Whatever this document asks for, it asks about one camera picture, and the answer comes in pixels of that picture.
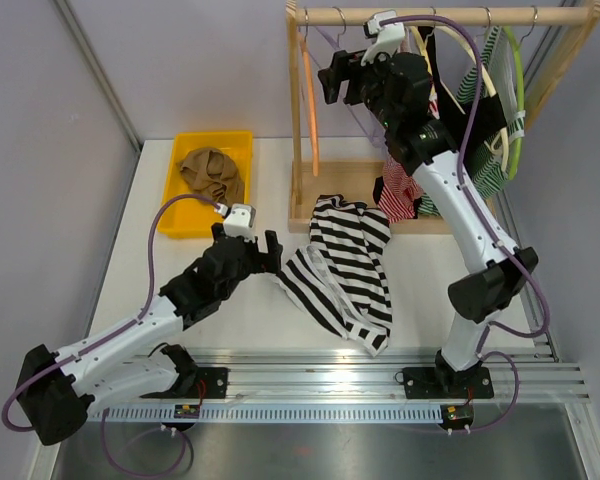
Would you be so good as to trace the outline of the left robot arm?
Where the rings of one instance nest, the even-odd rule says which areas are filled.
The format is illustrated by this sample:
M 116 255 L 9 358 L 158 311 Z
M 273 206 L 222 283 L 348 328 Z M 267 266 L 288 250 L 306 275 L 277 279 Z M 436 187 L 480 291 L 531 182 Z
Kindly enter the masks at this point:
M 219 224 L 213 231 L 212 245 L 140 313 L 56 351 L 40 344 L 26 353 L 16 400 L 43 445 L 68 439 L 89 416 L 124 401 L 193 392 L 198 367 L 184 347 L 166 346 L 147 360 L 136 354 L 213 315 L 249 276 L 278 272 L 283 252 L 272 230 L 264 233 L 266 251 L 256 241 L 226 235 Z

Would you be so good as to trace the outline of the green white striped tank top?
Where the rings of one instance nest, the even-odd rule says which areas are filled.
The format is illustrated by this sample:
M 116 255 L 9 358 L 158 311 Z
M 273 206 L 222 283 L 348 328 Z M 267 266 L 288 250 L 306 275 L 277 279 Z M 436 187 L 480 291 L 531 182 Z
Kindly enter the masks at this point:
M 516 112 L 515 75 L 511 49 L 504 27 L 493 27 L 486 34 L 486 41 L 480 53 L 484 67 L 489 73 L 497 93 L 490 97 L 483 88 L 464 157 L 464 165 L 481 197 L 487 199 L 501 191 L 509 181 L 507 172 L 500 169 L 501 140 L 499 131 L 506 127 L 509 138 L 509 156 L 512 152 L 514 115 Z M 437 65 L 435 35 L 445 32 L 458 42 L 459 36 L 451 28 L 418 27 L 422 35 L 430 34 L 425 57 L 429 63 L 433 89 L 436 92 L 437 112 L 456 144 L 460 144 L 466 129 L 476 86 L 476 71 L 471 69 L 463 78 L 460 88 L 453 95 L 440 79 Z

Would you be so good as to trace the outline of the aluminium rail base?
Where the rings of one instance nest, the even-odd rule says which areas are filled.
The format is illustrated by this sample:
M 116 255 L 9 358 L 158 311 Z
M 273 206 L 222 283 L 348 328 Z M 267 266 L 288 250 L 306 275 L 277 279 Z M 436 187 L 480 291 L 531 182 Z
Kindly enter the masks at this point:
M 580 368 L 546 351 L 496 357 L 468 386 L 447 393 L 432 367 L 404 352 L 367 359 L 342 350 L 309 355 L 246 355 L 199 351 L 206 392 L 182 399 L 120 400 L 109 423 L 439 424 L 446 406 L 493 406 L 498 414 L 525 404 L 588 403 Z

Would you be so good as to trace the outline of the wooden clothes rack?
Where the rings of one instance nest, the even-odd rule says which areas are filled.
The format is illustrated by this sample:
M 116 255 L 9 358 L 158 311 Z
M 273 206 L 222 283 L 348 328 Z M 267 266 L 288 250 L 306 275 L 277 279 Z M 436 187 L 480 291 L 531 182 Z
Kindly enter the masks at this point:
M 327 188 L 333 187 L 345 195 L 358 194 L 365 202 L 371 194 L 365 188 L 381 173 L 381 162 L 369 154 L 351 154 L 337 158 L 329 154 L 324 160 L 320 175 L 312 178 L 311 167 L 302 153 L 301 129 L 301 71 L 308 64 L 299 59 L 303 35 L 298 29 L 305 26 L 360 26 L 372 15 L 381 12 L 378 8 L 335 8 L 311 7 L 303 9 L 294 1 L 286 3 L 286 26 L 289 59 L 291 124 L 293 160 L 291 174 L 288 228 L 292 233 L 306 233 L 315 199 Z M 539 62 L 539 70 L 525 78 L 525 126 L 530 129 L 540 112 L 556 90 L 560 81 L 572 66 L 580 50 L 600 21 L 600 1 L 578 1 L 575 6 L 559 7 L 459 7 L 459 8 L 398 8 L 399 15 L 438 15 L 449 18 L 462 26 L 535 26 L 556 27 L 559 35 L 553 44 L 543 41 L 548 56 Z

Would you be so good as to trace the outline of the tan tank top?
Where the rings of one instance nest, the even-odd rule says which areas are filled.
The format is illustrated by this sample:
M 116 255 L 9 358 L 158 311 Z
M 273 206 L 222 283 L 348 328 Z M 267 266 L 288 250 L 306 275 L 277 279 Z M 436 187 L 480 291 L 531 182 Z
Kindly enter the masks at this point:
M 219 149 L 192 150 L 177 168 L 191 193 L 228 206 L 245 200 L 245 183 L 236 163 Z

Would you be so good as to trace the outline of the black white striped tank top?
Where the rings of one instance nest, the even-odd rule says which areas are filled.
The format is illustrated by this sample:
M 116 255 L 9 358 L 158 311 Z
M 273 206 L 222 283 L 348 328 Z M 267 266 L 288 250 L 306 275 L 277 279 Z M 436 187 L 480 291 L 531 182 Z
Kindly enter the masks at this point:
M 341 194 L 322 195 L 309 221 L 309 243 L 285 262 L 277 283 L 319 326 L 375 357 L 388 347 L 393 327 L 382 266 L 390 240 L 381 210 Z

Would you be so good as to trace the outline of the yellow plastic bin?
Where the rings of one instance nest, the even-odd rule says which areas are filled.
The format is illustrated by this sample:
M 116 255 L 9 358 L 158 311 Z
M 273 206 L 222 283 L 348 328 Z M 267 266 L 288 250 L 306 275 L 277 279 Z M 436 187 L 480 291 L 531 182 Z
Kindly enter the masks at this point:
M 190 193 L 180 163 L 190 152 L 204 147 L 215 148 L 227 155 L 235 164 L 244 184 L 243 203 L 250 201 L 253 135 L 249 131 L 219 131 L 180 133 L 175 137 L 167 167 L 162 203 L 171 198 Z M 158 224 L 158 231 L 171 238 L 205 238 L 211 236 L 211 225 L 220 221 L 211 205 L 199 200 L 181 200 L 169 207 Z

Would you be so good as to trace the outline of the green hanger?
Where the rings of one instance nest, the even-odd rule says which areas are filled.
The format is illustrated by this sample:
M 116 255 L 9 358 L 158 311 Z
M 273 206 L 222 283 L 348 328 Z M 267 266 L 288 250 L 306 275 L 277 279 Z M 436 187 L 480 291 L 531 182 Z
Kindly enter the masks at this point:
M 524 83 L 524 72 L 520 49 L 524 40 L 530 36 L 535 29 L 538 20 L 538 7 L 533 5 L 533 20 L 530 29 L 524 34 L 520 40 L 516 39 L 516 36 L 511 27 L 506 26 L 504 32 L 511 49 L 513 64 L 514 64 L 514 75 L 515 75 L 515 98 L 516 98 L 516 112 L 514 115 L 514 132 L 513 139 L 510 141 L 512 152 L 509 156 L 507 174 L 508 179 L 513 180 L 518 172 L 518 166 L 520 156 L 522 153 L 522 144 L 525 136 L 525 83 Z

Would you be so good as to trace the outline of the red white striped tank top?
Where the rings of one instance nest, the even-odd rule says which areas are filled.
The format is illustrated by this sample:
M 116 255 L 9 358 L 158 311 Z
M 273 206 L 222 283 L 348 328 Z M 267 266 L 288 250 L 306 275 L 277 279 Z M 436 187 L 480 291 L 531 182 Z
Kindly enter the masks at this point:
M 373 199 L 390 224 L 418 217 L 424 191 L 408 176 L 402 165 L 389 153 L 382 167 L 382 174 L 375 179 Z

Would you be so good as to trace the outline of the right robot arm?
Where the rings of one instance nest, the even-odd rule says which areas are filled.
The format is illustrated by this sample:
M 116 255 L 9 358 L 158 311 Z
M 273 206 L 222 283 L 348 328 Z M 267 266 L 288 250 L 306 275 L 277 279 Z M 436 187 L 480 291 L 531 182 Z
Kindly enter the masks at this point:
M 410 398 L 458 398 L 480 387 L 488 329 L 520 293 L 538 256 L 502 231 L 466 172 L 456 141 L 430 113 L 425 59 L 381 53 L 368 62 L 363 56 L 335 52 L 318 79 L 326 103 L 362 104 L 379 121 L 390 156 L 433 200 L 459 246 L 468 273 L 448 287 L 455 310 L 449 336 L 424 376 L 406 370 L 404 377 Z

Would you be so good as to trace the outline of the orange hanger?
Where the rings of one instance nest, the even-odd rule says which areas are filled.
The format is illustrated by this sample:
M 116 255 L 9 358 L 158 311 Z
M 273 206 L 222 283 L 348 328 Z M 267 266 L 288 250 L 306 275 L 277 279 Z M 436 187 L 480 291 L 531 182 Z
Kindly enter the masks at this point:
M 309 141 L 311 145 L 312 153 L 312 174 L 314 177 L 318 177 L 320 173 L 320 150 L 319 150 L 319 139 L 318 139 L 318 123 L 316 114 L 316 102 L 315 102 L 315 89 L 311 70 L 311 58 L 309 55 L 307 37 L 309 31 L 309 15 L 308 10 L 304 9 L 304 26 L 305 33 L 300 40 L 300 51 L 303 62 L 306 93 L 305 103 L 307 107 L 307 124 L 309 132 Z

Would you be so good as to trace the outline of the yellow hanger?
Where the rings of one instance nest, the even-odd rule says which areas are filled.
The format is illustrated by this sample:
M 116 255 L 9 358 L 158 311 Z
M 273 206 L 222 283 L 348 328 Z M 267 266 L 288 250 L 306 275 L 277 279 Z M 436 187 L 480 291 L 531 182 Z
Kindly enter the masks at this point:
M 422 35 L 417 27 L 411 27 L 411 33 L 414 37 L 414 41 L 421 55 L 428 57 L 427 54 L 427 42 L 430 34 Z

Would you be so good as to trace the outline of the cream hanger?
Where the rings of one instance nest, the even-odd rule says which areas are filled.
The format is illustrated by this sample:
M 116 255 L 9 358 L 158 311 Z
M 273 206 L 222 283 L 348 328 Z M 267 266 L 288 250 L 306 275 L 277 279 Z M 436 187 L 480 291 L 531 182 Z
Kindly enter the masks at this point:
M 475 41 L 469 41 L 467 36 L 461 34 L 457 28 L 452 28 L 452 31 L 459 36 L 458 43 L 460 45 L 466 45 L 465 50 L 469 53 L 469 56 L 474 61 L 476 71 L 476 86 L 474 93 L 476 99 L 478 100 L 481 97 L 481 92 L 483 88 L 486 89 L 486 93 L 490 97 L 493 97 L 497 93 L 497 91 L 493 84 L 493 81 L 489 76 L 488 71 L 483 65 L 482 58 L 478 56 L 478 49 L 474 45 Z M 499 151 L 501 155 L 500 169 L 503 173 L 505 173 L 509 160 L 509 138 L 506 127 L 503 127 L 499 131 L 497 138 L 501 140 L 501 148 Z

